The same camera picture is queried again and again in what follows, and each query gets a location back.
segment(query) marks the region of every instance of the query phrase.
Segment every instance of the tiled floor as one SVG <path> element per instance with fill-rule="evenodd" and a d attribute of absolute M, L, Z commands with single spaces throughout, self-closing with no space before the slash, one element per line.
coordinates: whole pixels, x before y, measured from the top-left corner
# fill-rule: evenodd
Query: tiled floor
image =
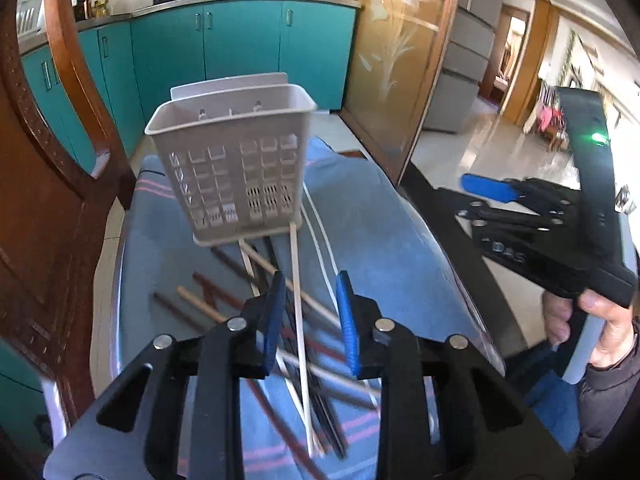
<path fill-rule="evenodd" d="M 496 179 L 539 177 L 570 187 L 578 182 L 566 153 L 548 152 L 542 139 L 524 134 L 480 99 L 474 103 L 460 134 L 423 132 L 412 162 L 434 187 L 460 189 L 458 183 L 464 173 Z M 510 270 L 487 263 L 527 343 L 531 346 L 539 342 L 544 338 L 542 289 Z"/>
<path fill-rule="evenodd" d="M 364 148 L 353 136 L 350 129 L 336 115 L 319 112 L 314 114 L 311 135 L 318 136 L 336 152 L 362 150 Z M 142 160 L 154 154 L 156 149 L 150 138 L 144 137 L 131 157 L 131 167 L 137 175 Z M 111 383 L 110 341 L 111 341 L 111 293 L 116 254 L 120 242 L 120 231 L 124 220 L 124 210 L 116 200 L 107 219 L 102 254 L 94 277 L 94 329 L 91 347 L 91 374 L 94 391 L 98 395 Z"/>

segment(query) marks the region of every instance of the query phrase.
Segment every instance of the teal kitchen cabinet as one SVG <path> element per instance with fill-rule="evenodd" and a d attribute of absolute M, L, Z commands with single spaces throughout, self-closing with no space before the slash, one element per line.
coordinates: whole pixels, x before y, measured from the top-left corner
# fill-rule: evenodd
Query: teal kitchen cabinet
<path fill-rule="evenodd" d="M 171 88 L 203 81 L 202 6 L 155 12 L 131 23 L 133 59 L 145 121 L 171 100 Z"/>
<path fill-rule="evenodd" d="M 146 125 L 133 63 L 129 22 L 100 28 L 97 44 L 102 57 L 100 70 L 108 95 L 105 102 L 111 106 L 111 116 L 129 156 L 142 138 Z"/>
<path fill-rule="evenodd" d="M 321 110 L 342 107 L 355 22 L 351 7 L 284 1 L 280 71 L 300 85 Z"/>
<path fill-rule="evenodd" d="M 49 128 L 66 152 L 74 160 L 77 160 L 74 149 L 71 147 L 71 141 L 62 124 L 60 113 L 60 101 L 62 100 L 60 88 L 62 85 L 55 72 L 49 47 L 44 46 L 24 56 L 22 58 L 22 68 L 31 88 L 31 93 L 33 93 L 33 97 L 36 99 Z"/>
<path fill-rule="evenodd" d="M 207 79 L 277 72 L 282 1 L 245 0 L 204 7 Z"/>
<path fill-rule="evenodd" d="M 80 48 L 84 54 L 84 60 L 89 67 L 92 77 L 95 81 L 95 86 L 100 92 L 100 97 L 104 101 L 107 110 L 113 117 L 113 111 L 111 110 L 111 104 L 109 101 L 109 93 L 107 92 L 107 85 L 104 82 L 104 75 L 102 73 L 102 54 L 98 47 L 98 30 L 92 28 L 78 34 L 78 41 L 80 42 Z"/>

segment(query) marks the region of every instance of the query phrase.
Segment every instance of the white plastic basket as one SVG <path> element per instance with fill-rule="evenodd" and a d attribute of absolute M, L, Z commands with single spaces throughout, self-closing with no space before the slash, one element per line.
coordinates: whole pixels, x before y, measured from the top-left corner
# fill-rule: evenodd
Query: white plastic basket
<path fill-rule="evenodd" d="M 201 246 L 300 225 L 311 113 L 283 84 L 196 95 L 161 105 L 146 126 Z"/>
<path fill-rule="evenodd" d="M 222 92 L 224 90 L 233 90 L 235 88 L 286 85 L 288 82 L 287 74 L 284 72 L 223 77 L 220 79 L 198 81 L 197 83 L 190 83 L 188 85 L 175 86 L 171 88 L 171 99 L 172 101 L 175 101 L 176 99 L 210 94 L 212 92 Z"/>

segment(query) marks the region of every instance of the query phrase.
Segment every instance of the blue gripper pad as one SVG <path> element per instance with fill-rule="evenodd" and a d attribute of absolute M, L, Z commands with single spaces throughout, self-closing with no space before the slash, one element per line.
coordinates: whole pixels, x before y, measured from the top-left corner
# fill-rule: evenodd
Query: blue gripper pad
<path fill-rule="evenodd" d="M 276 348 L 280 338 L 282 315 L 287 297 L 287 287 L 281 272 L 273 275 L 263 306 L 261 332 L 264 334 L 264 348 L 262 350 L 262 371 L 267 376 L 271 373 L 276 361 Z"/>
<path fill-rule="evenodd" d="M 465 173 L 460 177 L 460 186 L 467 193 L 491 198 L 505 204 L 514 202 L 520 197 L 520 194 L 508 182 L 472 173 Z"/>
<path fill-rule="evenodd" d="M 344 339 L 344 354 L 351 373 L 359 379 L 379 377 L 385 349 L 373 340 L 373 327 L 382 317 L 378 304 L 354 294 L 345 270 L 337 277 L 335 298 Z"/>
<path fill-rule="evenodd" d="M 356 322 L 353 318 L 354 293 L 346 270 L 338 274 L 335 285 L 335 299 L 338 303 L 342 339 L 344 340 L 344 354 L 351 373 L 357 377 L 362 369 L 360 364 L 360 342 Z"/>

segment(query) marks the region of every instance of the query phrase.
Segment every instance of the cabinet handle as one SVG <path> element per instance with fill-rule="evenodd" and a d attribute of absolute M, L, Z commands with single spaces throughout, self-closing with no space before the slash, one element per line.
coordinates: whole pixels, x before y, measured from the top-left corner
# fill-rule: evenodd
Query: cabinet handle
<path fill-rule="evenodd" d="M 53 69 L 53 79 L 56 81 L 56 85 L 60 84 L 60 78 L 58 77 L 58 70 L 56 70 L 56 64 L 51 60 L 51 68 Z"/>
<path fill-rule="evenodd" d="M 51 76 L 49 75 L 49 61 L 43 61 L 41 67 L 42 75 L 44 76 L 44 85 L 46 86 L 48 92 L 53 88 L 51 84 Z"/>

